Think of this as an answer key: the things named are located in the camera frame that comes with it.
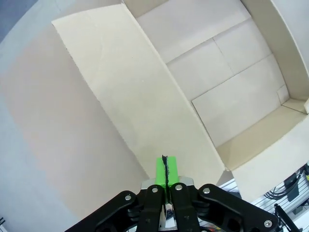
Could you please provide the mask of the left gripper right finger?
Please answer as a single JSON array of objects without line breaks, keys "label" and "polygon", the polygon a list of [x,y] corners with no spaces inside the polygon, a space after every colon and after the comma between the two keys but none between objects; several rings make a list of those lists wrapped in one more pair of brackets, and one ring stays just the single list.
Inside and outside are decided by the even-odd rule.
[{"label": "left gripper right finger", "polygon": [[180,232],[203,231],[200,219],[225,232],[274,232],[279,225],[274,214],[213,184],[196,189],[179,182],[175,157],[166,157],[166,187]]}]

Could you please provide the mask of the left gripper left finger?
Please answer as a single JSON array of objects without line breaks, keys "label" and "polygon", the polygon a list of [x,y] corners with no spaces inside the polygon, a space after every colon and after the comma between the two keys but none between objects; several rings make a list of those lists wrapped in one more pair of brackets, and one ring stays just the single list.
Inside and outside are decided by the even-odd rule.
[{"label": "left gripper left finger", "polygon": [[165,204],[167,157],[156,161],[156,181],[138,194],[120,192],[99,209],[67,229],[68,232],[157,232]]}]

